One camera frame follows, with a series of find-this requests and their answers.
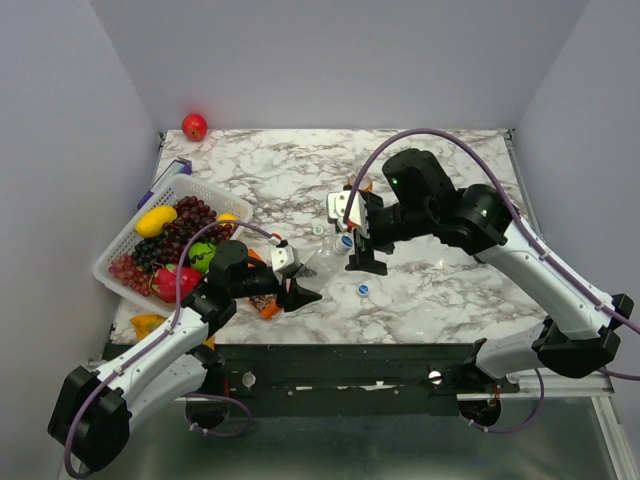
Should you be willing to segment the clear bottle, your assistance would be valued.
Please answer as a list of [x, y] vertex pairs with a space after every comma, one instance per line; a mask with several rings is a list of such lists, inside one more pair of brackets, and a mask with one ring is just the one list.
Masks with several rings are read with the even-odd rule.
[[315, 277], [301, 278], [304, 282], [320, 288], [345, 267], [350, 252], [346, 255], [338, 255], [333, 250], [333, 244], [339, 236], [340, 235], [333, 235], [327, 237], [323, 241], [322, 246], [304, 263], [304, 265], [313, 268], [317, 272]]

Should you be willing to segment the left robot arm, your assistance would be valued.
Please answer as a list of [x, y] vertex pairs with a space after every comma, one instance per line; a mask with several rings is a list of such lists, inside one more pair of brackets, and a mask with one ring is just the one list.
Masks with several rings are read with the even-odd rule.
[[104, 469], [159, 407], [220, 387], [222, 372], [203, 343], [235, 315], [237, 299], [273, 294], [284, 311], [295, 311], [321, 299], [323, 275], [316, 256], [301, 262], [284, 241], [272, 247], [269, 264], [240, 241], [222, 244], [206, 277], [178, 294], [162, 325], [98, 369], [79, 366], [66, 376], [47, 427], [64, 448], [66, 473], [85, 479]]

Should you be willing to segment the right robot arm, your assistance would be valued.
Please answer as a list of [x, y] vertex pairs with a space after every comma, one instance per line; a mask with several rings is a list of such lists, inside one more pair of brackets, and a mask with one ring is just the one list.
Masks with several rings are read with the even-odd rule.
[[460, 367], [460, 379], [480, 392], [506, 375], [546, 367], [568, 378], [583, 378], [614, 360], [620, 346], [615, 314], [629, 315], [632, 300], [586, 283], [565, 262], [552, 257], [534, 231], [496, 188], [454, 187], [429, 151], [404, 150], [382, 172], [397, 201], [357, 197], [365, 223], [353, 226], [354, 252], [349, 271], [387, 272], [375, 259], [390, 254], [398, 241], [432, 235], [501, 271], [546, 313], [533, 327], [475, 343]]

